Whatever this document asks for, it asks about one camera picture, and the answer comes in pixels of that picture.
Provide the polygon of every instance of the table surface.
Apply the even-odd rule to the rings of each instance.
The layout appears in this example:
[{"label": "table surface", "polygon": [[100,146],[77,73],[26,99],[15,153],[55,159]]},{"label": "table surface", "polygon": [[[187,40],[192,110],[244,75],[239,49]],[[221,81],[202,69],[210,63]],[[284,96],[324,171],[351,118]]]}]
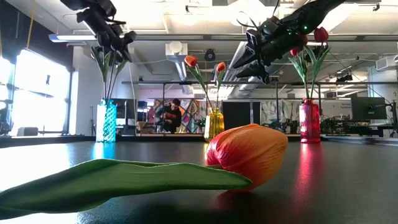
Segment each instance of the table surface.
[{"label": "table surface", "polygon": [[[0,190],[92,159],[204,164],[200,142],[93,142],[0,149]],[[174,190],[113,198],[80,213],[3,223],[396,223],[398,148],[289,144],[279,173],[247,194]]]}]

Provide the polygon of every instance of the pink vase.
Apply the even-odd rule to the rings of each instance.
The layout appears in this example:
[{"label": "pink vase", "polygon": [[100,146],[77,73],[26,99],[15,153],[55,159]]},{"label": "pink vase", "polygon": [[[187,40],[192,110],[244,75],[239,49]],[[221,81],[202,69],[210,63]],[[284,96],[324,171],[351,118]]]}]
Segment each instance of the pink vase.
[{"label": "pink vase", "polygon": [[304,99],[300,106],[300,135],[302,143],[321,141],[319,107],[313,103],[313,99]]}]

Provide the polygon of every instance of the ductwork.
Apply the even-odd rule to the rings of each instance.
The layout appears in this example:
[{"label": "ductwork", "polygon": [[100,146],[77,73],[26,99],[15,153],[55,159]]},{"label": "ductwork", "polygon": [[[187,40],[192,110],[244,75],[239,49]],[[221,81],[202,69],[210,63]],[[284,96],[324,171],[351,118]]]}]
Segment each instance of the ductwork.
[{"label": "ductwork", "polygon": [[[174,62],[177,68],[178,76],[181,81],[187,81],[187,70],[185,69],[184,58],[188,55],[188,44],[182,44],[179,41],[173,41],[166,44],[166,58]],[[193,87],[190,85],[181,85],[182,93],[186,95],[193,94]]]},{"label": "ductwork", "polygon": [[[242,66],[241,68],[238,68],[238,69],[236,69],[236,70],[233,70],[233,69],[232,69],[232,65],[233,65],[239,58],[242,57],[242,55],[243,55],[243,53],[244,53],[244,50],[245,50],[245,46],[246,46],[246,43],[245,43],[245,42],[241,42],[241,43],[239,44],[238,49],[236,49],[236,52],[235,52],[235,54],[234,54],[234,57],[232,58],[232,61],[231,61],[231,63],[230,63],[229,70],[226,72],[224,81],[235,81],[235,80],[240,80],[240,79],[237,79],[237,78],[235,77],[235,75],[237,75],[241,70],[247,68],[247,67],[250,65],[250,64],[247,64],[247,65]],[[288,54],[285,54],[285,55],[282,57],[281,60],[276,60],[275,62],[286,62],[286,61],[288,61],[288,57],[289,57],[289,55],[288,55]],[[267,71],[269,74],[273,74],[273,73],[275,73],[276,71],[278,71],[282,66],[283,66],[283,65],[271,65],[271,66],[266,67],[266,71]],[[249,82],[261,82],[260,79],[258,79],[257,77],[250,77],[248,81],[249,81]],[[243,84],[243,85],[239,85],[238,87],[236,87],[236,88],[233,90],[233,93],[232,93],[233,95],[232,95],[232,96],[238,96],[238,97],[246,97],[246,96],[249,96],[250,93],[251,93],[254,89],[256,89],[258,86],[259,86],[258,84]]]}]

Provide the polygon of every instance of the vase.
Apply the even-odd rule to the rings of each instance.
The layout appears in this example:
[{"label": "vase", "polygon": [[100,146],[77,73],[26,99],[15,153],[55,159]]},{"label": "vase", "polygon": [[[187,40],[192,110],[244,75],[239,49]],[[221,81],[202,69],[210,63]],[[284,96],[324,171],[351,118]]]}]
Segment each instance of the vase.
[{"label": "vase", "polygon": [[206,116],[205,140],[210,142],[217,134],[224,131],[224,115],[219,108],[212,108],[211,113]]},{"label": "vase", "polygon": [[116,105],[113,100],[101,100],[97,106],[96,142],[116,141]]},{"label": "vase", "polygon": [[313,99],[304,99],[300,105],[300,137],[302,143],[321,141],[319,107],[313,103]]}]

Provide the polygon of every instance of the man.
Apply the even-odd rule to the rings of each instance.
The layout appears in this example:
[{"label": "man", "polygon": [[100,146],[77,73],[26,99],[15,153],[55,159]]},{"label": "man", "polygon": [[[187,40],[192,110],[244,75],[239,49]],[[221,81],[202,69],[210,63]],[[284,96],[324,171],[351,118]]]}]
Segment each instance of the man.
[{"label": "man", "polygon": [[164,125],[165,131],[170,131],[172,134],[181,125],[181,111],[180,111],[180,100],[174,99],[170,106],[166,106],[164,109]]}]

